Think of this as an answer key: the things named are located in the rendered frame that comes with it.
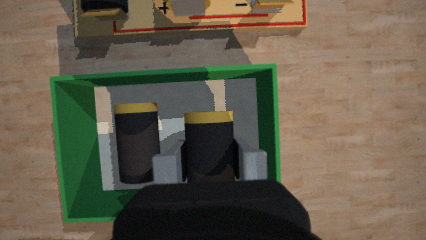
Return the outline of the green open-top box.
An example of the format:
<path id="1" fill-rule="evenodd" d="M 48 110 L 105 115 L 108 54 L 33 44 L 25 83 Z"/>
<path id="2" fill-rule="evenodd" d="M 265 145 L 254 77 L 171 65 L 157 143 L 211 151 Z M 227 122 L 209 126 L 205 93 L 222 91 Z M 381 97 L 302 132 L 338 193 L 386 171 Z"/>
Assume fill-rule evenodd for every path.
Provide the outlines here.
<path id="1" fill-rule="evenodd" d="M 161 154 L 185 139 L 184 113 L 233 111 L 234 137 L 281 183 L 277 63 L 54 76 L 50 89 L 64 223 L 114 221 L 154 184 L 120 182 L 115 104 L 157 103 Z"/>

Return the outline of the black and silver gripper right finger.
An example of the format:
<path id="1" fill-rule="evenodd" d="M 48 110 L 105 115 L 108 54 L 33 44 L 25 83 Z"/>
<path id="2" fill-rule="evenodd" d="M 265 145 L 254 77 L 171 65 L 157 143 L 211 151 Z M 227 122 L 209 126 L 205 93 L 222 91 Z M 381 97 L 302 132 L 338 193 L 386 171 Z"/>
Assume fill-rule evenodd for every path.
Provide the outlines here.
<path id="1" fill-rule="evenodd" d="M 236 179 L 267 179 L 267 153 L 254 150 L 241 137 L 233 140 L 233 166 Z"/>

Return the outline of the black cylinder with yellow band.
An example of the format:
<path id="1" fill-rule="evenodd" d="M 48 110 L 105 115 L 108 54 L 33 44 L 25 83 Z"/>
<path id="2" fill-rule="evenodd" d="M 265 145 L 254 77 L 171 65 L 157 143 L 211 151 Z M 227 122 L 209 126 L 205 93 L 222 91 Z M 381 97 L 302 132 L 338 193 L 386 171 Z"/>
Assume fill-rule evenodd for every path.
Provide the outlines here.
<path id="1" fill-rule="evenodd" d="M 120 182 L 152 182 L 152 157 L 161 154 L 157 103 L 117 104 L 114 117 Z"/>
<path id="2" fill-rule="evenodd" d="M 233 111 L 184 113 L 187 183 L 235 181 Z"/>
<path id="3" fill-rule="evenodd" d="M 81 9 L 86 12 L 95 9 L 121 8 L 128 13 L 128 0 L 81 0 Z"/>
<path id="4" fill-rule="evenodd" d="M 205 0 L 205 10 L 206 10 L 207 8 L 209 8 L 209 7 L 210 7 L 210 5 L 211 5 L 211 0 Z M 173 10 L 173 8 L 172 8 L 172 5 L 171 5 L 171 3 L 170 3 L 170 0 L 166 0 L 166 6 L 167 6 L 170 10 L 174 11 L 174 10 Z"/>

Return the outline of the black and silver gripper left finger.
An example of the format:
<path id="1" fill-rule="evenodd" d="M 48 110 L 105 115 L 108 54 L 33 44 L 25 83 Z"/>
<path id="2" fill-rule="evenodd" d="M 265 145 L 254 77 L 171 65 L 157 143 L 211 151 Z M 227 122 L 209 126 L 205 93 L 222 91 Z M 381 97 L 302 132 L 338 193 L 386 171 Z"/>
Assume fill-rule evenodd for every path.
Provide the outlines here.
<path id="1" fill-rule="evenodd" d="M 154 184 L 182 183 L 188 175 L 187 144 L 178 140 L 165 154 L 152 157 Z"/>

